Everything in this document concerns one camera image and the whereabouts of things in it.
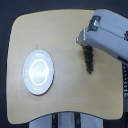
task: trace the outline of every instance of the wooden tabletop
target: wooden tabletop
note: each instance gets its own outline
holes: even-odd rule
[[[7,62],[7,115],[12,124],[40,116],[77,111],[104,119],[123,113],[122,65],[94,49],[94,72],[89,75],[81,46],[80,31],[88,26],[93,11],[55,10],[24,15],[13,24]],[[55,68],[51,88],[41,96],[31,94],[23,81],[28,55],[46,51]]]

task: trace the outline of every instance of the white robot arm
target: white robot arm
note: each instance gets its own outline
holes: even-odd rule
[[[103,50],[128,64],[128,19],[108,10],[96,10],[76,42]]]

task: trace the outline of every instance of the wooden table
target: wooden table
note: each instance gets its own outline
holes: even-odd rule
[[[24,15],[13,24],[7,62],[7,115],[12,124],[40,116],[77,111],[104,119],[123,113],[122,65],[94,49],[94,72],[86,72],[79,32],[88,26],[93,11],[58,10]],[[42,49],[52,58],[54,81],[47,93],[31,94],[23,81],[27,56]]]

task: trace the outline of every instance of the white circular plate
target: white circular plate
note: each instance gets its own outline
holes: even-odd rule
[[[53,75],[53,62],[45,51],[35,50],[27,57],[23,69],[23,79],[31,93],[35,95],[45,93],[52,84]]]

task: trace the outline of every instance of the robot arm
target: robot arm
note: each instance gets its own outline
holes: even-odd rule
[[[96,10],[76,42],[98,48],[128,64],[128,19],[108,10]]]

